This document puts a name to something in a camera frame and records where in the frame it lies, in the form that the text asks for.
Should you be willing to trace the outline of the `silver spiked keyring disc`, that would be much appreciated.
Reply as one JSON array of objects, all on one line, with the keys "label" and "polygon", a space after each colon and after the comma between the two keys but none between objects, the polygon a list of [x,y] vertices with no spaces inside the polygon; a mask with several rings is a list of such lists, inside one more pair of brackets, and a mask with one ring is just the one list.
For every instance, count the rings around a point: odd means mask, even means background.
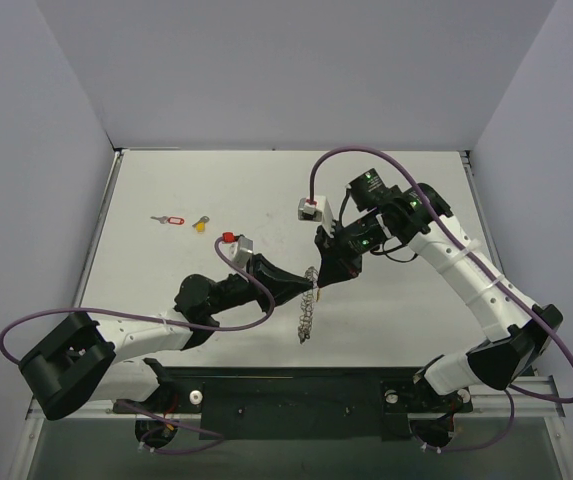
[{"label": "silver spiked keyring disc", "polygon": [[311,288],[304,292],[301,297],[299,324],[297,329],[298,340],[304,344],[310,339],[313,325],[314,307],[318,300],[318,271],[314,266],[310,266],[305,271],[305,278],[311,282]]}]

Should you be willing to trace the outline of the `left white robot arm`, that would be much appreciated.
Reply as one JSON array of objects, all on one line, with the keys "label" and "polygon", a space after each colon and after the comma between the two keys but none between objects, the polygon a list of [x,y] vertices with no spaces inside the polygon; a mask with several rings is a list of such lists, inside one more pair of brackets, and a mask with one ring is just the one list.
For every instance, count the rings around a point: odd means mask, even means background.
[{"label": "left white robot arm", "polygon": [[244,269],[219,282],[201,274],[186,277],[168,319],[95,319],[72,312],[24,355],[19,371],[49,420],[95,400],[135,400],[158,412],[169,405],[172,388],[144,357],[204,344],[221,330],[214,318],[220,312],[255,302],[269,313],[312,287],[312,280],[254,254]]}]

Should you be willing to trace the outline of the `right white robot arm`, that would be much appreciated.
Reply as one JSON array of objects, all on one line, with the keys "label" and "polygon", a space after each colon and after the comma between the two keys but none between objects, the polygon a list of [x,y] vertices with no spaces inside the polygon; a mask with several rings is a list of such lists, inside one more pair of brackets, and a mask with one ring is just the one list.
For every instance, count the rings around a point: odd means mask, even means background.
[{"label": "right white robot arm", "polygon": [[481,343],[441,355],[419,371],[412,386],[419,406],[434,409],[449,394],[477,384],[504,390],[552,344],[561,312],[552,304],[538,305],[510,282],[430,185],[413,182],[403,191],[386,186],[370,169],[348,184],[347,193],[362,214],[348,225],[333,216],[323,196],[299,205],[299,219],[319,225],[319,286],[356,278],[364,254],[397,240],[442,277],[484,334]]}]

